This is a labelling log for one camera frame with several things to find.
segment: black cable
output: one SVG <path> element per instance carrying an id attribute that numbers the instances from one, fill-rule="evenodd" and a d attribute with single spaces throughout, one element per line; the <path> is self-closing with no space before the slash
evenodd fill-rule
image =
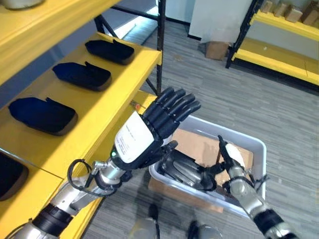
<path id="1" fill-rule="evenodd" d="M 255 187 L 256 187 L 257 183 L 260 183 L 258 188 L 256 189 L 256 192 L 259 192 L 259 190 L 261 189 L 261 186 L 263 185 L 263 183 L 266 182 L 268 179 L 270 179 L 270 178 L 268 177 L 267 174 L 265 174 L 261 179 L 257 179 L 256 180 L 255 185 L 254 185 Z"/>
<path id="2" fill-rule="evenodd" d="M 94 195 L 96 197 L 106 197 L 107 195 L 104 195 L 104 194 L 99 194 L 99 193 L 94 193 L 94 192 L 91 192 L 89 190 L 86 190 L 85 187 L 83 186 L 77 186 L 73 183 L 73 180 L 72 180 L 72 173 L 73 173 L 73 168 L 74 166 L 77 164 L 77 163 L 84 163 L 84 165 L 86 166 L 88 172 L 90 172 L 92 170 L 91 166 L 89 164 L 87 164 L 84 159 L 76 159 L 74 160 L 69 168 L 68 168 L 68 173 L 67 173 L 67 178 L 68 178 L 68 182 L 71 184 L 71 186 L 77 190 L 80 190 L 80 191 L 83 191 L 85 193 L 88 193 L 88 194 L 91 194 L 91 195 Z"/>

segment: plastic bin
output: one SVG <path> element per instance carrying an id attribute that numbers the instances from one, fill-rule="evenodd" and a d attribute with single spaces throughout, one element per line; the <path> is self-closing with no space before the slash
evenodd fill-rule
<path id="1" fill-rule="evenodd" d="M 252 174 L 256 179 L 259 179 L 266 174 L 267 150 L 265 144 L 261 140 L 193 116 L 189 116 L 184 122 L 180 124 L 179 128 L 213 139 L 218 139 L 217 135 L 220 134 L 226 141 L 232 142 L 235 145 L 238 145 L 254 153 Z M 240 207 L 237 200 L 218 194 L 216 192 L 202 192 L 185 184 L 177 182 L 169 176 L 159 174 L 157 172 L 158 166 L 159 163 L 155 163 L 149 167 L 150 174 L 156 180 L 159 180 L 167 185 L 173 186 L 181 191 L 201 198 L 214 205 L 221 206 L 234 213 L 247 217 L 245 211 Z M 259 194 L 263 198 L 265 198 L 265 191 L 266 185 L 264 183 L 259 191 Z"/>

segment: gray carpet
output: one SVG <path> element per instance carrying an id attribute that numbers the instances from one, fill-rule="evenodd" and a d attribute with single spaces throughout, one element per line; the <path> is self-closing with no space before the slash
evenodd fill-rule
<path id="1" fill-rule="evenodd" d="M 261 139 L 267 146 L 266 200 L 299 232 L 318 238 L 318 96 L 240 69 L 204 58 L 198 41 L 187 38 L 185 26 L 167 22 L 163 87 L 183 87 L 201 101 L 197 117 Z M 146 42 L 155 47 L 156 33 Z M 155 81 L 155 72 L 150 79 Z M 142 87 L 149 92 L 147 85 Z M 106 199 L 83 238 L 126 238 L 148 206 L 160 207 L 162 239 L 185 238 L 192 220 L 217 227 L 226 239 L 263 238 L 247 218 L 192 208 L 147 189 L 149 173 L 134 178 Z"/>

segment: cardboard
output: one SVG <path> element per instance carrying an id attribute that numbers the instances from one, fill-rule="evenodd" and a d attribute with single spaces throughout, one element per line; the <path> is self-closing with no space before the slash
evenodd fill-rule
<path id="1" fill-rule="evenodd" d="M 206 54 L 205 57 L 214 60 L 223 60 L 229 43 L 223 41 L 210 41 L 206 43 Z"/>
<path id="2" fill-rule="evenodd" d="M 219 141 L 208 138 L 196 133 L 177 129 L 173 134 L 172 140 L 178 142 L 176 149 L 187 156 L 195 159 L 195 162 L 203 167 L 211 167 L 216 164 L 219 157 L 219 162 L 223 162 L 223 157 L 219 155 Z M 251 168 L 253 165 L 254 155 L 252 152 L 236 146 L 243 156 L 245 169 Z M 215 180 L 218 185 L 222 185 L 229 180 L 226 171 L 216 175 Z"/>
<path id="3" fill-rule="evenodd" d="M 165 183 L 162 183 L 154 178 L 150 179 L 149 189 L 151 191 L 161 193 L 165 196 L 168 196 L 170 198 L 178 200 L 182 203 L 191 205 L 193 207 L 201 208 L 201 209 L 208 210 L 211 212 L 218 212 L 218 213 L 223 212 L 222 207 L 214 206 L 211 203 L 208 203 L 200 198 L 194 197 L 188 193 L 182 192 L 181 190 L 173 188 L 173 187 L 171 187 Z"/>

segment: yellow shelving unit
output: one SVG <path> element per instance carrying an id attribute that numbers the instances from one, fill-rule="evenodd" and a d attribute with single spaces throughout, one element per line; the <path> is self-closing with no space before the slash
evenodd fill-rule
<path id="1" fill-rule="evenodd" d="M 113 40 L 100 33 L 94 34 L 92 39 Z M 91 55 L 84 45 L 61 60 L 80 64 L 88 61 L 109 70 L 112 82 L 105 91 L 93 92 L 63 82 L 49 69 L 15 98 L 32 96 L 44 100 L 49 97 L 72 107 L 79 120 L 69 133 L 59 137 L 29 128 L 15 120 L 5 106 L 0 110 L 0 147 L 61 178 L 65 177 L 67 167 L 74 159 L 89 158 L 154 66 L 161 63 L 161 52 L 119 41 L 135 50 L 134 60 L 127 66 Z"/>
<path id="2" fill-rule="evenodd" d="M 34 166 L 27 167 L 29 175 L 24 186 L 14 196 L 0 202 L 0 238 L 34 218 L 62 181 Z"/>
<path id="3" fill-rule="evenodd" d="M 37 7 L 0 6 L 0 85 L 120 0 L 46 0 Z"/>
<path id="4" fill-rule="evenodd" d="M 290 22 L 285 20 L 283 16 L 275 17 L 272 12 L 263 13 L 260 10 L 252 17 L 250 24 L 254 21 L 262 22 L 271 26 L 281 28 L 286 31 L 293 32 L 295 34 L 310 38 L 315 41 L 319 41 L 319 29 L 313 26 L 308 26 L 302 22 Z"/>
<path id="5" fill-rule="evenodd" d="M 265 42 L 245 38 L 235 58 L 319 85 L 318 61 Z"/>

